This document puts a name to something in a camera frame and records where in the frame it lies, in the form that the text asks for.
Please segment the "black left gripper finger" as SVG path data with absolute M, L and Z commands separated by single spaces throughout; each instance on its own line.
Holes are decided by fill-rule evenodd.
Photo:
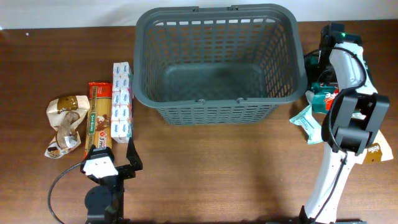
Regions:
M 111 148 L 95 148 L 95 146 L 92 146 L 92 148 L 88 152 L 88 159 L 98 159 L 102 157 L 109 157 L 110 159 L 113 159 L 113 153 L 111 151 Z
M 126 158 L 130 162 L 130 165 L 132 166 L 132 168 L 135 171 L 139 171 L 139 170 L 143 169 L 143 163 L 136 151 L 136 147 L 134 145 L 133 138 L 129 138 L 129 142 L 127 145 Z

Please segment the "orange spaghetti packet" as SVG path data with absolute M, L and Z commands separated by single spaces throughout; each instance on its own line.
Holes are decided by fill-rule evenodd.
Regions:
M 86 125 L 86 156 L 92 147 L 112 148 L 111 138 L 111 108 L 112 87 L 111 83 L 91 82 L 89 83 L 89 103 L 87 125 Z

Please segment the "green Nescafe coffee bag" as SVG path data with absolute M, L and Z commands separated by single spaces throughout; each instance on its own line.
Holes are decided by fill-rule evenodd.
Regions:
M 335 96 L 339 93 L 336 86 L 325 83 L 312 83 L 310 91 L 314 93 L 312 108 L 314 113 L 327 114 L 331 108 Z

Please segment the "brown white snack bag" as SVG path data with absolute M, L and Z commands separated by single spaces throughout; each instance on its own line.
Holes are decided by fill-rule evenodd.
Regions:
M 89 109 L 90 102 L 85 95 L 63 96 L 49 103 L 46 114 L 55 130 L 55 137 L 45 151 L 46 157 L 59 159 L 81 144 L 76 129 Z

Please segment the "light teal wipes packet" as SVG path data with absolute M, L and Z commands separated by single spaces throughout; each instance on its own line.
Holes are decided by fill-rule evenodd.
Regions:
M 318 144 L 323 142 L 322 127 L 312 115 L 312 105 L 309 104 L 299 114 L 290 118 L 289 121 L 301 126 L 308 136 L 307 144 Z

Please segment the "white tissue multipack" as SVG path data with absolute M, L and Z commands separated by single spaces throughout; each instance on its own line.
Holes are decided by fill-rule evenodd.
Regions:
M 132 72 L 128 62 L 113 64 L 111 137 L 117 143 L 128 143 L 132 137 L 133 99 Z

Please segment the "beige brown snack bag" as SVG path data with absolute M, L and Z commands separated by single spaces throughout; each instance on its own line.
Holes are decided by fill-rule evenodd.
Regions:
M 373 143 L 366 148 L 364 164 L 373 164 L 393 160 L 392 149 L 381 131 L 378 131 Z

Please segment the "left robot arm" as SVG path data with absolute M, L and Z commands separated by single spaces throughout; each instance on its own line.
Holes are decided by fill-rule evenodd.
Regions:
M 114 165 L 110 147 L 92 145 L 80 166 L 81 173 L 97 184 L 85 196 L 87 223 L 129 223 L 124 218 L 124 181 L 133 179 L 143 169 L 133 138 L 128 141 L 126 158 L 128 164 Z

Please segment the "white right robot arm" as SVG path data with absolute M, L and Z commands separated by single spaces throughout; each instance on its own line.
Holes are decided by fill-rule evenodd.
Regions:
M 363 59 L 363 41 L 331 23 L 321 31 L 318 64 L 331 66 L 339 92 L 322 124 L 322 166 L 312 195 L 302 206 L 299 223 L 336 223 L 341 194 L 354 165 L 364 161 L 390 106 L 373 85 Z

